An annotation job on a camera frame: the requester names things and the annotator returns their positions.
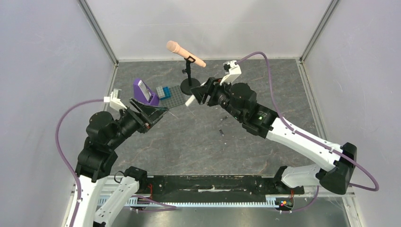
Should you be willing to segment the white remote control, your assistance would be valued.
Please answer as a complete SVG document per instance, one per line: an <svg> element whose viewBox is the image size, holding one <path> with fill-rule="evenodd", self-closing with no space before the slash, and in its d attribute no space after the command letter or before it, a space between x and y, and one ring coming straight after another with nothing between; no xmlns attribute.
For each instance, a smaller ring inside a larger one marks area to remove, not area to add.
<svg viewBox="0 0 401 227"><path fill-rule="evenodd" d="M190 106L193 102L197 102L199 103L202 99L203 96L205 95L206 91L206 87L205 87L206 82L203 82L200 86L198 87L194 87L191 89L192 95L190 96L190 98L185 102L186 106Z"/></svg>

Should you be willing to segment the black microphone stand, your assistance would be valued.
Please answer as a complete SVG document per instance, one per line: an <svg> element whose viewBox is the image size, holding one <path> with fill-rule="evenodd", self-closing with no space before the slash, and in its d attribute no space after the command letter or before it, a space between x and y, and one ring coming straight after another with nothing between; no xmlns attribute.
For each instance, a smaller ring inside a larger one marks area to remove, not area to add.
<svg viewBox="0 0 401 227"><path fill-rule="evenodd" d="M180 84L180 89L182 93L190 96L192 94L191 89L194 87L199 87L201 83L197 79L191 77L191 64L195 63L196 60L193 57L189 56L185 58L185 61L185 69L182 70L182 73L187 75L187 79L184 79L182 81L182 83Z"/></svg>

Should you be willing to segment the purple holder stand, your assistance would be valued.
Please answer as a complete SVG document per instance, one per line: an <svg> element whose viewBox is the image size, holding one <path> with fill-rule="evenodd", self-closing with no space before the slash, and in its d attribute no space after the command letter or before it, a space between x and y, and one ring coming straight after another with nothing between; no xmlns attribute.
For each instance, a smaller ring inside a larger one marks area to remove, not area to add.
<svg viewBox="0 0 401 227"><path fill-rule="evenodd" d="M158 106L160 101L157 94L139 78L135 79L133 82L133 98L150 106Z"/></svg>

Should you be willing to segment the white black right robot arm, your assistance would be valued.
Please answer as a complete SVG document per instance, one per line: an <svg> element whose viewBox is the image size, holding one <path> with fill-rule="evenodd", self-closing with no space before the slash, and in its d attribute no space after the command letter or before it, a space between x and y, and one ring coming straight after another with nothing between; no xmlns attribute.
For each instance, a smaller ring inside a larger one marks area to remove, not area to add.
<svg viewBox="0 0 401 227"><path fill-rule="evenodd" d="M257 103L256 92L246 83L221 83L211 77L191 92L186 106L194 101L200 105L219 105L248 133L285 145L314 162L309 166L282 166L273 180L277 192L318 185L335 194L347 192L356 167L352 163L357 156L355 145L331 143L279 118L277 112Z"/></svg>

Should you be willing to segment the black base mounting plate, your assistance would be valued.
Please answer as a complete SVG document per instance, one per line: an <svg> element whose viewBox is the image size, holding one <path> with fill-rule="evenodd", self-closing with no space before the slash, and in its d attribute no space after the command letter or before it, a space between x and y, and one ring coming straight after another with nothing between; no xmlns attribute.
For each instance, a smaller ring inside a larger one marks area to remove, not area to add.
<svg viewBox="0 0 401 227"><path fill-rule="evenodd" d="M269 175L154 175L137 192L158 202L263 202L267 195L303 195Z"/></svg>

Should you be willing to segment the grey lego baseplate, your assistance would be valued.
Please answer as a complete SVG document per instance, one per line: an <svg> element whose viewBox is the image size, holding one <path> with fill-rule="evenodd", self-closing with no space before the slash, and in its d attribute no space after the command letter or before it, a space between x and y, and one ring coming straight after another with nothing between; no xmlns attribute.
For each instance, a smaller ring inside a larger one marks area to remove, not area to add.
<svg viewBox="0 0 401 227"><path fill-rule="evenodd" d="M171 97L169 99L160 100L159 105L161 107L167 107L169 109L185 104L187 96L181 92L180 85L169 87L171 91Z"/></svg>

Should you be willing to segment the pink microphone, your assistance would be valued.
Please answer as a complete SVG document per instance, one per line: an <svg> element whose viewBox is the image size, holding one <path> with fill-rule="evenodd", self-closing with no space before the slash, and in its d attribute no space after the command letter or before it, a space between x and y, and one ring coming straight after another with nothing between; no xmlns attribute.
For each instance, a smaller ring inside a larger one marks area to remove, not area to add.
<svg viewBox="0 0 401 227"><path fill-rule="evenodd" d="M168 51L178 54L179 56L181 56L185 59L189 59L191 62L197 64L200 67L203 67L203 68L206 67L206 63L202 59L200 59L193 53L189 52L188 50L184 49L175 41L168 41L166 44L166 48Z"/></svg>

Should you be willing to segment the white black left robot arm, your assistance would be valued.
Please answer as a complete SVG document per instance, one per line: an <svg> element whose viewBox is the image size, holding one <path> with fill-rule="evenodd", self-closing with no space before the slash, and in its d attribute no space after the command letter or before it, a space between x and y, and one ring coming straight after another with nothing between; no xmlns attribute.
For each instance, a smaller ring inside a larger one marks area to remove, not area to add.
<svg viewBox="0 0 401 227"><path fill-rule="evenodd" d="M61 123L73 109L95 102L109 104L119 112L120 117L116 120L108 111L100 111L90 117L86 128L87 137L78 155L77 165L73 168L61 150ZM72 173L76 186L75 204L70 209L66 226L109 227L133 194L147 190L147 172L131 166L124 172L118 190L97 209L100 193L118 158L116 148L136 132L147 133L169 111L167 107L145 105L134 99L130 103L133 108L124 105L119 98L87 100L72 106L60 118L55 133L56 147Z"/></svg>

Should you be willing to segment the grey lego brick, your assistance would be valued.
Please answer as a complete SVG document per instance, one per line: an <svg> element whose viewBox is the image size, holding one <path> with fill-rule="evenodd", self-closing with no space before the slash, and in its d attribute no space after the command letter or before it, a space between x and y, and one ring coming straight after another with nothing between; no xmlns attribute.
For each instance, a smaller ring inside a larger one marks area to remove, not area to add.
<svg viewBox="0 0 401 227"><path fill-rule="evenodd" d="M156 92L159 99L162 99L166 96L162 86L156 87Z"/></svg>

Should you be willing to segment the blue lego brick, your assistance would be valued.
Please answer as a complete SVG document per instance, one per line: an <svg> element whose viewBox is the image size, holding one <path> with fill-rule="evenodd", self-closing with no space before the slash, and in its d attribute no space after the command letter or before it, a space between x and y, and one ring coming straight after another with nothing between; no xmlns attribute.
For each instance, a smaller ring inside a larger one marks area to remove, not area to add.
<svg viewBox="0 0 401 227"><path fill-rule="evenodd" d="M164 95L160 98L160 100L169 99L171 97L171 91L169 87L162 87Z"/></svg>

